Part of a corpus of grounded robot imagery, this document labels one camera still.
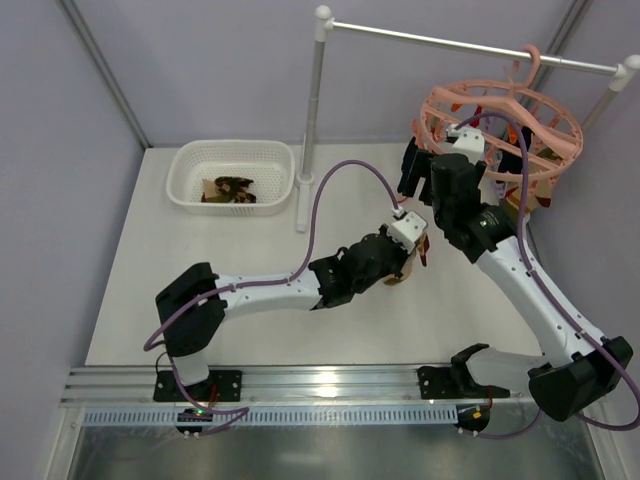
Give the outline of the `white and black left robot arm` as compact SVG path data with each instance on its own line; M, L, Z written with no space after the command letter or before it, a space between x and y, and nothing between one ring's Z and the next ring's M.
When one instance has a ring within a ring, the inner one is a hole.
M160 334L178 380L192 387L209 379L204 350L225 321L273 310L335 308L382 280L403 280L424 232L419 225L383 225L288 278L243 281L213 273L206 262L192 265L155 298Z

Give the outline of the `navy sock beige toe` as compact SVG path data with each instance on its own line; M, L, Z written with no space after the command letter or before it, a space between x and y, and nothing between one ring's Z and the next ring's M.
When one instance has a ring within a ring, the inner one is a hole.
M529 149L532 141L532 131L529 127L523 126L521 133L525 141L526 149ZM499 173L520 174L522 172L522 158L508 151L501 151L501 160L498 166Z

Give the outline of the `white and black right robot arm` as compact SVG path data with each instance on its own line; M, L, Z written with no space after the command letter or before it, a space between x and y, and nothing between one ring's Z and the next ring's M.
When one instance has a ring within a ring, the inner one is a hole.
M534 333L538 356L476 344L451 359L462 387L499 387L530 394L550 418L565 421L625 382L639 392L626 368L633 357L621 336L609 338L591 324L536 262L511 218L482 201L484 162L461 153L435 155L408 144L398 192L431 207L444 238L506 295Z

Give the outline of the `pink round clip hanger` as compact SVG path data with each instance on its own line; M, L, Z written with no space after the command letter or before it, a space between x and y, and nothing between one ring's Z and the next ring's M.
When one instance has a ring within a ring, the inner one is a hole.
M522 136L521 128L527 126L532 131L531 146L526 149L529 186L534 181L554 178L553 192L561 174L582 153L584 134L568 109L531 89L541 66L541 55L531 44L523 50L532 61L524 80L514 78L520 68L515 61L506 71L505 81L466 80L435 86L413 121L412 131L419 147L442 153L446 129L471 117L468 126L481 130L485 139L483 160L489 168L488 177L521 185L521 173L499 173L498 166L502 150L521 157L518 137ZM545 147L560 157L557 164L536 155Z

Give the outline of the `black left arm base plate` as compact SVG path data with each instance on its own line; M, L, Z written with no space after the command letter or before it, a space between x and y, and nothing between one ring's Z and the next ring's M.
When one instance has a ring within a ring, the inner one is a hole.
M200 383L185 386L185 391L198 403L239 402L243 372L230 369L210 369L209 377ZM171 370L156 374L153 401L158 403L186 402Z

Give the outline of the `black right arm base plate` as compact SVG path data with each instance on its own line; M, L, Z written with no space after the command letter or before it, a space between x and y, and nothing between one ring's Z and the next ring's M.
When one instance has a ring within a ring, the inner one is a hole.
M465 367L422 366L417 370L423 400L480 399L486 388L477 384Z

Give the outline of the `beige striped ribbed sock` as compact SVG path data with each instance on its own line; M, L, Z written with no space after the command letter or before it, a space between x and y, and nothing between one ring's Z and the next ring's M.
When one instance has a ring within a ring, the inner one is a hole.
M537 156L557 164L560 157L549 147L545 147L536 153ZM534 181L530 184L525 207L525 214L529 215L536 208L549 208L551 205L552 187L555 179ZM501 182L494 180L492 188L500 199L500 206L508 215L516 220L518 216L521 185L514 182Z

